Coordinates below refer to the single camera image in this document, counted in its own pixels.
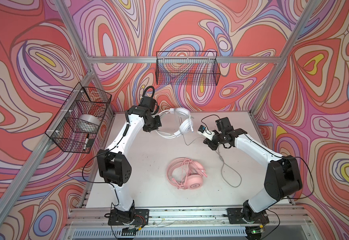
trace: headphones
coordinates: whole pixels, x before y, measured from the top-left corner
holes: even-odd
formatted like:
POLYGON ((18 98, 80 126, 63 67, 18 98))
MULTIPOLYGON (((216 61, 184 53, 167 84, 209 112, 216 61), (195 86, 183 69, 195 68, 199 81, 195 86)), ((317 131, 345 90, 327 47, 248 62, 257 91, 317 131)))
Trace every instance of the headphones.
POLYGON ((177 187, 177 189, 198 189, 203 185, 203 176, 208 177, 204 167, 196 161, 187 157, 181 157, 173 160, 166 169, 166 178, 169 183, 177 187), (183 166, 185 166, 186 175, 183 177, 183 166), (181 167, 181 183, 177 182, 173 177, 173 171, 181 167))
POLYGON ((187 110, 185 108, 170 108, 170 109, 162 111, 158 115, 161 117, 162 115, 167 114, 167 113, 175 113, 175 114, 179 115, 180 117, 186 117, 187 119, 185 119, 185 121, 183 123, 181 123, 177 132, 171 134, 171 133, 156 130, 158 135, 160 135, 163 138, 176 138, 176 137, 180 137, 182 134, 187 133, 189 131, 193 132, 193 122, 192 122, 191 113, 189 112, 189 110, 187 110))

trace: pink ear cup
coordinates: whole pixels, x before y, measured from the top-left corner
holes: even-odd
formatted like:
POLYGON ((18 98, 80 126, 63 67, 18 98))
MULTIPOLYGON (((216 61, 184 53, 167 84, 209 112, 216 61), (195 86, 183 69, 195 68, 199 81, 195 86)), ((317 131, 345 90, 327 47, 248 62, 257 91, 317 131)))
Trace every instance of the pink ear cup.
POLYGON ((194 174, 194 175, 190 175, 187 178, 187 182, 186 182, 186 189, 198 189, 203 185, 203 177, 198 175, 198 174, 194 174))
POLYGON ((203 184, 203 176, 207 177, 204 167, 196 161, 187 157, 181 157, 173 160, 166 169, 166 178, 169 183, 178 189, 197 189, 203 184), (185 168, 182 172, 181 182, 177 182, 173 177, 173 171, 178 168, 185 168))

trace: white headphones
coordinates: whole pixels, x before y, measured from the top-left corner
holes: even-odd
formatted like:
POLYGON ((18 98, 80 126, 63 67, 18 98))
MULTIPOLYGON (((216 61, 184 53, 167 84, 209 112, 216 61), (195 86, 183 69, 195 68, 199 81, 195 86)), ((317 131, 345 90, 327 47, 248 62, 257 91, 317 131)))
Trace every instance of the white headphones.
POLYGON ((189 110, 187 110, 185 108, 171 108, 171 109, 167 109, 167 110, 162 111, 158 115, 161 117, 162 115, 167 114, 167 113, 175 113, 175 114, 179 115, 180 117, 186 117, 187 119, 185 119, 185 121, 183 123, 181 123, 177 132, 171 134, 171 133, 161 132, 161 131, 156 130, 158 135, 160 135, 163 138, 175 138, 175 137, 180 137, 181 134, 187 133, 189 131, 193 132, 193 122, 192 122, 191 113, 189 112, 189 110))

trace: wire basket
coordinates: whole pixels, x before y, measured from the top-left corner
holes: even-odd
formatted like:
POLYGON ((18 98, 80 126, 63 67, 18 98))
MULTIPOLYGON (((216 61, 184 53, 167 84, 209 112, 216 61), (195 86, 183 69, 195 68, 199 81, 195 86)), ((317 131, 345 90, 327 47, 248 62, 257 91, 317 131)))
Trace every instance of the wire basket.
POLYGON ((103 90, 81 86, 56 129, 51 134, 50 130, 45 133, 64 152, 89 153, 111 98, 112 95, 103 90), (91 115, 95 123, 82 119, 84 114, 91 115))
POLYGON ((158 85, 217 85, 220 68, 216 51, 156 52, 158 85))

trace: black mounting plate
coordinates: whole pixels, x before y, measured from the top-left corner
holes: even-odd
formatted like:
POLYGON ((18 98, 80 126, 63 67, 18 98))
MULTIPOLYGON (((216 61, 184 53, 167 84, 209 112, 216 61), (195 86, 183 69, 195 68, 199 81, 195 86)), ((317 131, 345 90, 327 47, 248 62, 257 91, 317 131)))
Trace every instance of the black mounting plate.
MULTIPOLYGON (((241 209, 242 209, 241 207, 240 208, 226 209, 230 224, 248 224, 241 217, 235 217, 235 216, 241 214, 241 209)), ((268 219, 268 215, 267 215, 266 211, 264 210, 260 213, 263 216, 263 218, 254 221, 253 224, 263 224, 263 225, 268 224, 269 219, 268 219)))
MULTIPOLYGON (((119 219, 116 210, 117 209, 112 209, 110 211, 110 217, 108 218, 108 225, 112 225, 112 226, 118 226, 118 225, 126 226, 119 219)), ((135 216, 133 222, 131 223, 131 225, 139 226, 139 225, 148 224, 149 209, 136 209, 135 210, 135 214, 142 216, 145 219, 145 223, 143 222, 143 220, 140 217, 135 216)))

